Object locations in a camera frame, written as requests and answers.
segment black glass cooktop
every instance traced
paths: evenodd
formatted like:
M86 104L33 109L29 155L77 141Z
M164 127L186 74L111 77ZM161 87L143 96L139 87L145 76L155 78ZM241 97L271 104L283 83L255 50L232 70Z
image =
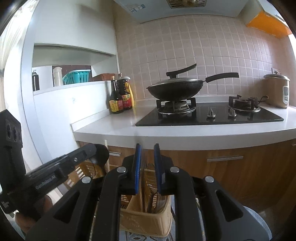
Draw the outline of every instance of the black glass cooktop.
M210 108L216 114L215 119L207 117ZM163 115L157 112L157 108L151 111L136 123L136 126L191 126L191 125L217 125L237 123L260 123L283 121L284 119L264 108L259 112L248 113L236 111L235 118L228 117L229 107L227 103L196 103L196 110L182 115Z

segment bottle label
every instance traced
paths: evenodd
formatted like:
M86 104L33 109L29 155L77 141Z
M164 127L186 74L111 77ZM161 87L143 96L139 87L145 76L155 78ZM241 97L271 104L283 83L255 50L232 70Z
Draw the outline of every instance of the bottle label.
M123 109L123 102L122 100L110 100L109 101L110 108L112 112L116 112Z
M132 106L132 102L131 102L131 95L122 95L122 100L123 100L123 107L124 108L128 108Z
M125 87L126 87L126 91L127 91L127 92L130 92L130 91L129 91L129 87L128 87L128 82L125 82L124 85L125 85Z

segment white countertop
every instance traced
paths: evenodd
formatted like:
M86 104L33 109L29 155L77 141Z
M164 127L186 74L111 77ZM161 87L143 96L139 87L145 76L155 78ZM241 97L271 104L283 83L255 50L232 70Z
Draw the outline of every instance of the white countertop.
M155 108L137 106L117 115L108 115L74 132L77 141L134 148L140 143L153 149L159 143L162 150L218 150L267 145L296 138L296 109L279 109L262 105L281 116L284 121L201 125L201 126L135 126L135 123Z

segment drawer handle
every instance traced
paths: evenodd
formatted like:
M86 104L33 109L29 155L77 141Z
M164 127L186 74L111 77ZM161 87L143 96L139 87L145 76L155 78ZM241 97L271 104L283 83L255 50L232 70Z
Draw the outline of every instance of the drawer handle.
M116 152L116 151L109 151L110 156L120 156L121 152Z
M210 158L210 159L207 159L207 161L230 161L230 160L239 160L243 158L244 156L232 156L232 157Z

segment wicker basket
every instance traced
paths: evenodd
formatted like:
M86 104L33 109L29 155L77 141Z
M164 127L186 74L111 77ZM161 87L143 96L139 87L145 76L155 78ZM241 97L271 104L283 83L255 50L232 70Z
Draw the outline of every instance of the wicker basket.
M114 165L109 166L110 170L116 167L117 166ZM76 170L70 173L68 176L69 178L66 182L64 182L64 184L68 189L70 189L82 177L92 176L93 178L98 178L103 176L103 172L98 165L94 165L92 162L87 160L76 166ZM145 169L144 177L149 183L156 185L156 182L153 180L155 179L155 171ZM135 196L122 195L120 209L120 229L145 236L168 236L172 224L170 196L163 196L162 198L162 208L158 211L158 213L145 213L143 212L143 209L146 210L146 207L143 205L141 191L140 194ZM155 200L155 198L153 198L152 206L155 209L157 209L157 201L158 199Z

